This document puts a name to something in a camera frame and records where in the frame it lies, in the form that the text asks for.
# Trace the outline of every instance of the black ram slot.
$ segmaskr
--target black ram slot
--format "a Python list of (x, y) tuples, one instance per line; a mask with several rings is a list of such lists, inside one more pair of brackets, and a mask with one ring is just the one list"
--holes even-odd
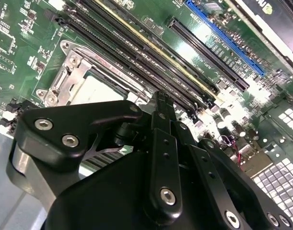
[[(126, 40), (130, 41), (132, 44), (136, 45), (140, 49), (146, 49), (147, 55), (150, 56), (157, 63), (159, 63), (160, 66), (165, 69), (165, 72), (169, 72), (170, 75), (174, 75), (175, 77), (177, 77), (179, 79), (179, 81), (186, 84), (186, 87), (191, 92), (194, 92), (194, 93), (191, 93), (191, 95), (199, 94), (199, 97), (201, 97), (201, 98), (204, 97), (205, 92), (202, 89), (200, 89), (196, 84), (194, 84), (186, 76), (184, 76), (183, 73), (180, 72), (180, 70), (178, 70), (173, 65), (171, 65), (167, 60), (162, 58), (156, 51), (154, 51), (147, 44), (145, 44), (143, 41), (141, 41), (140, 38), (138, 38), (135, 34), (133, 34), (122, 23), (120, 23), (118, 20), (115, 20), (113, 17), (111, 17), (111, 15), (108, 14), (105, 10), (103, 10), (95, 1), (93, 1), (93, 0), (80, 0), (79, 3), (83, 7), (87, 8), (90, 12), (93, 12), (97, 17), (101, 17), (101, 19), (105, 20), (111, 26), (115, 27), (115, 29), (117, 29), (117, 33), (120, 34), (123, 38), (126, 38)], [(212, 86), (210, 88), (214, 92), (216, 92), (216, 93), (218, 92), (218, 89), (215, 86)]]
[[(133, 49), (131, 46), (128, 46), (126, 39), (124, 38), (122, 39), (120, 37), (115, 36), (113, 32), (108, 30), (100, 22), (98, 22), (96, 19), (94, 19), (92, 16), (90, 16), (86, 12), (81, 12), (77, 10), (77, 13), (75, 14), (75, 16), (77, 17), (77, 19), (85, 23), (89, 28), (92, 28), (98, 34), (101, 34), (102, 36), (104, 36), (105, 39), (107, 39), (109, 42), (117, 45), (118, 49), (122, 53), (128, 55), (131, 59), (135, 60), (136, 62), (137, 60), (143, 60), (143, 56), (139, 54), (137, 50)], [(141, 65), (151, 75), (157, 77), (158, 79), (160, 79), (160, 81), (164, 82), (165, 85), (172, 85), (174, 90), (179, 95), (182, 95), (182, 97), (187, 98), (187, 100), (190, 101), (191, 104), (194, 104), (194, 102), (198, 100), (194, 96), (194, 92), (190, 91), (191, 89), (188, 86), (186, 86), (184, 83), (182, 83), (180, 86), (178, 83), (175, 82), (175, 78), (171, 78), (169, 75), (167, 75), (167, 73), (160, 70), (160, 68), (157, 68), (151, 62), (149, 62), (148, 65), (146, 65), (145, 63), (147, 63), (147, 60), (141, 61), (139, 65)], [(183, 87), (184, 90), (183, 91), (176, 90), (177, 88), (179, 88), (179, 86)]]
[[(83, 2), (93, 2), (93, 0), (78, 0), (80, 4)], [(168, 53), (172, 59), (177, 61), (184, 69), (186, 69), (191, 75), (196, 77), (200, 82), (204, 83), (211, 91), (215, 94), (219, 93), (219, 89), (216, 87), (213, 82), (207, 79), (202, 73), (198, 72), (197, 69), (182, 58), (176, 51), (174, 51), (171, 47), (169, 47), (165, 42), (163, 42), (157, 35), (155, 35), (146, 25), (141, 23), (137, 18), (135, 18), (132, 14), (130, 14), (124, 7), (116, 3), (114, 0), (102, 0), (103, 4), (108, 6), (110, 9), (113, 10), (119, 17), (124, 19), (127, 22), (130, 22), (143, 30), (147, 37), (153, 40), (162, 50)]]
[(94, 44), (97, 48), (108, 53), (120, 65), (122, 65), (126, 69), (129, 69), (130, 72), (132, 72), (135, 76), (140, 77), (143, 81), (153, 86), (156, 90), (161, 90), (161, 89), (166, 90), (167, 93), (169, 93), (169, 95), (176, 101), (176, 103), (179, 104), (180, 107), (184, 108), (187, 112), (189, 113), (194, 112), (195, 110), (194, 106), (188, 101), (186, 101), (186, 99), (182, 98), (181, 95), (176, 90), (172, 89), (169, 85), (165, 85), (161, 81), (158, 81), (157, 79), (152, 79), (153, 82), (150, 81), (149, 75), (147, 75), (143, 70), (141, 70), (134, 63), (132, 63), (132, 61), (134, 62), (134, 60), (129, 60), (128, 57), (126, 57), (125, 55), (122, 55), (120, 52), (112, 48), (109, 44), (107, 44), (105, 41), (100, 39), (96, 34), (90, 31), (83, 24), (78, 23), (75, 20), (71, 20), (71, 19), (69, 20), (60, 19), (59, 24), (68, 26), (71, 30), (78, 33), (90, 44)]
[(203, 59), (216, 66), (223, 76), (241, 92), (249, 88), (244, 79), (236, 74), (226, 63), (224, 63), (212, 50), (206, 47), (192, 32), (181, 22), (173, 18), (168, 26), (172, 32), (179, 36), (185, 43), (191, 46)]
[(82, 11), (81, 9), (77, 8), (75, 17), (81, 20), (82, 22), (86, 23), (89, 27), (93, 28), (96, 31), (101, 31), (104, 33), (104, 36), (109, 39), (111, 42), (119, 45), (120, 47), (128, 46), (128, 42), (134, 45), (136, 48), (140, 49), (140, 52), (144, 53), (144, 55), (139, 54), (136, 50), (132, 49), (132, 46), (128, 46), (126, 51), (130, 53), (132, 56), (136, 56), (139, 59), (143, 59), (145, 56), (152, 60), (152, 63), (149, 62), (148, 68), (152, 69), (153, 73), (157, 75), (162, 75), (162, 79), (165, 81), (169, 80), (169, 83), (172, 84), (174, 87), (182, 87), (182, 93), (186, 95), (187, 98), (190, 98), (196, 103), (199, 103), (199, 99), (203, 97), (203, 92), (197, 88), (197, 86), (187, 79), (184, 75), (182, 75), (179, 70), (172, 68), (171, 65), (167, 64), (162, 57), (159, 57), (158, 54), (155, 54), (152, 49), (148, 48), (147, 52), (145, 52), (145, 46), (143, 46), (142, 42), (136, 37), (130, 37), (130, 33), (124, 33), (124, 27), (120, 27), (118, 23), (113, 23), (109, 16), (104, 17), (103, 13), (100, 10), (94, 11), (96, 16), (102, 16), (102, 19), (105, 21), (109, 21), (111, 26), (116, 27), (117, 33), (107, 30), (102, 24), (100, 24), (96, 19), (94, 19), (91, 15), (87, 12)]

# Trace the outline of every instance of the green circuit board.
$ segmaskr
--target green circuit board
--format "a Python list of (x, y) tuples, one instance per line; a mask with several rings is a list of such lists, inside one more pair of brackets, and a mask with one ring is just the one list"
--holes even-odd
[[(273, 105), (272, 99), (282, 92), (293, 94), (293, 73), (258, 39), (258, 37), (219, 1), (200, 1), (201, 7), (206, 3), (215, 3), (217, 10), (211, 12), (213, 20), (222, 31), (241, 38), (242, 46), (248, 47), (252, 60), (259, 63), (265, 76), (256, 81), (258, 75), (239, 58), (201, 19), (181, 0), (114, 0), (145, 25), (149, 26), (167, 45), (192, 64), (203, 76), (217, 84), (223, 81), (210, 63), (202, 60), (194, 50), (175, 35), (168, 25), (173, 17), (177, 18), (188, 30), (204, 42), (230, 68), (234, 69), (253, 90), (238, 92), (232, 85), (222, 90), (223, 98), (229, 107), (243, 110), (241, 117), (258, 117), (260, 109)], [(72, 40), (78, 44), (88, 45), (73, 31), (60, 27), (47, 20), (45, 9), (57, 12), (48, 0), (0, 0), (0, 119), (5, 105), (12, 98), (25, 99), (39, 106), (44, 106), (36, 96), (36, 89), (48, 89), (54, 80), (65, 55), (61, 51), (61, 40)], [(225, 25), (221, 16), (229, 13), (231, 19)]]

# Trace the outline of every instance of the blue pcie slot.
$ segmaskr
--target blue pcie slot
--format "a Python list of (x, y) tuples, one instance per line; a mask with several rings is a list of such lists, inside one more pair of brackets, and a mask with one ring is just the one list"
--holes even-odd
[(256, 73), (260, 76), (264, 76), (265, 72), (258, 66), (257, 63), (249, 59), (244, 52), (226, 36), (215, 24), (213, 24), (207, 16), (192, 2), (192, 0), (187, 0), (186, 5), (196, 13), (199, 18), (201, 18), (247, 65), (249, 65)]

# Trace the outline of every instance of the metal bracket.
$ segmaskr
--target metal bracket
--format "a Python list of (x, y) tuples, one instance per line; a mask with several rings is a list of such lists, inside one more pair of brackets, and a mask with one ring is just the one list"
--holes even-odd
[(152, 114), (149, 172), (146, 177), (147, 193), (144, 209), (157, 224), (169, 225), (182, 213), (176, 138), (171, 135), (170, 128), (170, 116), (172, 119), (174, 117), (169, 107), (173, 108), (173, 101), (161, 92), (156, 92), (153, 99), (156, 102), (156, 111)]
[(146, 103), (151, 98), (141, 83), (89, 48), (67, 40), (61, 41), (60, 47), (66, 58), (54, 81), (48, 90), (36, 90), (45, 107), (70, 104), (89, 71), (94, 72), (94, 77), (102, 75), (125, 91), (134, 93), (136, 101), (140, 99)]

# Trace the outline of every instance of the motherboard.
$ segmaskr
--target motherboard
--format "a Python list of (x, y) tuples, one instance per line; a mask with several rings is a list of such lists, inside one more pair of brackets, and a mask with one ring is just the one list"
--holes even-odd
[(143, 107), (157, 90), (196, 139), (241, 137), (293, 99), (293, 64), (229, 0), (0, 0), (4, 132), (23, 107)]

